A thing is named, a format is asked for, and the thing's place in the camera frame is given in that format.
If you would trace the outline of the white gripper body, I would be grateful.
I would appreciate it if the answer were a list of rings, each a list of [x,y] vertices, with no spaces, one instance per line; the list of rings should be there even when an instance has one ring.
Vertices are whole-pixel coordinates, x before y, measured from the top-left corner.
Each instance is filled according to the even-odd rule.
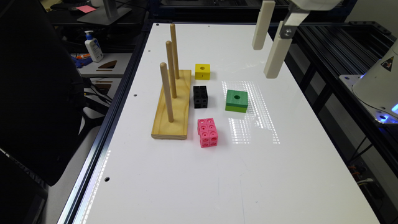
[[[291,0],[296,6],[306,11],[329,11],[341,0]]]

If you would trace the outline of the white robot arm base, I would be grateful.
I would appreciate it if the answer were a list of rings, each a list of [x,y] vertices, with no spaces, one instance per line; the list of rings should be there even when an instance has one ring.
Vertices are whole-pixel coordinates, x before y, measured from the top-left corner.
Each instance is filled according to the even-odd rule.
[[[375,121],[397,124],[397,43],[363,75],[339,79]]]

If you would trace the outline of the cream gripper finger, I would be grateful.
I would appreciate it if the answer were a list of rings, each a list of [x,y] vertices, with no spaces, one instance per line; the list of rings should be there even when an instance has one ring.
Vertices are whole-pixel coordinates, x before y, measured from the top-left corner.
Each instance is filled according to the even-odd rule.
[[[262,1],[252,40],[252,47],[254,50],[261,50],[264,46],[274,7],[274,0]]]
[[[289,51],[295,31],[307,16],[308,11],[290,12],[283,21],[280,21],[264,68],[266,78],[277,78]]]

